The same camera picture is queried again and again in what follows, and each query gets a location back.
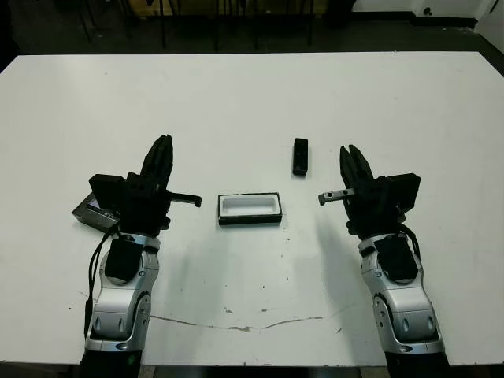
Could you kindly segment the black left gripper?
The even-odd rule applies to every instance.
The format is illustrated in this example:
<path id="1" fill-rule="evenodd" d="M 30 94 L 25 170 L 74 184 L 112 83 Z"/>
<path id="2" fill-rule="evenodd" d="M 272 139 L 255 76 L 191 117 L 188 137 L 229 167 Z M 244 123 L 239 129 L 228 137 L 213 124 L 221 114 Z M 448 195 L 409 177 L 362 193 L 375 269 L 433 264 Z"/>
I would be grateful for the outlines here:
<path id="1" fill-rule="evenodd" d="M 123 184 L 123 197 L 119 206 L 122 232 L 156 238 L 161 230 L 169 228 L 167 214 L 171 202 L 201 206 L 200 196 L 167 189 L 172 166 L 172 136 L 162 135 L 155 140 L 145 156 L 141 174 L 130 172 Z"/>

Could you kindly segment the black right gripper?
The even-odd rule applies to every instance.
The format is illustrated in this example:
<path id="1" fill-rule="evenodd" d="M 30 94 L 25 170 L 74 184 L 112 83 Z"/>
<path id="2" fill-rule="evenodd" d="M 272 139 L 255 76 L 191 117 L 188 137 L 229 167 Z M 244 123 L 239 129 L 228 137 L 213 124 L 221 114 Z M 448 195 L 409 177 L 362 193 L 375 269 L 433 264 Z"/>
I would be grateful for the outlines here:
<path id="1" fill-rule="evenodd" d="M 354 145 L 339 150 L 340 174 L 346 189 L 326 191 L 317 196 L 321 206 L 342 201 L 350 235 L 373 236 L 391 233 L 402 216 L 393 184 L 387 177 L 373 179 L 363 153 Z"/>

